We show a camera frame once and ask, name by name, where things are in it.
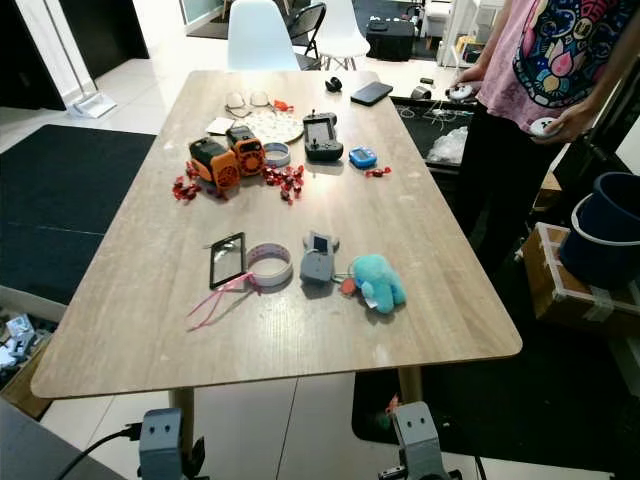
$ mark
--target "table leg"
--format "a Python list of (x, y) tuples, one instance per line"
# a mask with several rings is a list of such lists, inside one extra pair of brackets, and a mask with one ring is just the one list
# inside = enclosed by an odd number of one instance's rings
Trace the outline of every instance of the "table leg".
[(412, 403), (422, 400), (422, 374), (420, 367), (402, 367), (398, 369), (400, 379), (400, 400)]
[(182, 453), (191, 458), (193, 448), (193, 388), (169, 390), (169, 406), (182, 410)]

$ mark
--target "pink t-shirt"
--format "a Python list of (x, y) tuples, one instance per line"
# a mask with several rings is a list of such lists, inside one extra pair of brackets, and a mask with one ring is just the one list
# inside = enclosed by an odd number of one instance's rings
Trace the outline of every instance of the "pink t-shirt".
[(640, 0), (513, 0), (478, 100), (528, 132), (584, 100)]

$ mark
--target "black pants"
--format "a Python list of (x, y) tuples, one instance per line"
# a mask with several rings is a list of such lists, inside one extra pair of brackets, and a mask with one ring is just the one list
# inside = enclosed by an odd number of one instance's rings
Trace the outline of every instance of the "black pants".
[(454, 213), (469, 237), (490, 202), (487, 230), (476, 251), (485, 271), (495, 271), (510, 252), (561, 148), (533, 143), (514, 122), (489, 115), (478, 104), (462, 156)]

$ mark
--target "blue bucket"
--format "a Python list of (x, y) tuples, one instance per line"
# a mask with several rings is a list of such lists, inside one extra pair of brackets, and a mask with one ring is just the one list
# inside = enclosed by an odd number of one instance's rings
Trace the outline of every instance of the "blue bucket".
[(571, 215), (560, 260), (590, 285), (614, 289), (640, 274), (640, 177), (605, 173)]

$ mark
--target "blue plush toy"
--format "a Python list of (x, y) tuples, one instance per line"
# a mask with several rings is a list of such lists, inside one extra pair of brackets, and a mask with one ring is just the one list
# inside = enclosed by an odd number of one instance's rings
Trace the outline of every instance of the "blue plush toy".
[(376, 310), (380, 313), (389, 313), (394, 305), (407, 300), (407, 292), (400, 277), (382, 255), (356, 258), (353, 262), (353, 273), (356, 286), (362, 295), (375, 302)]

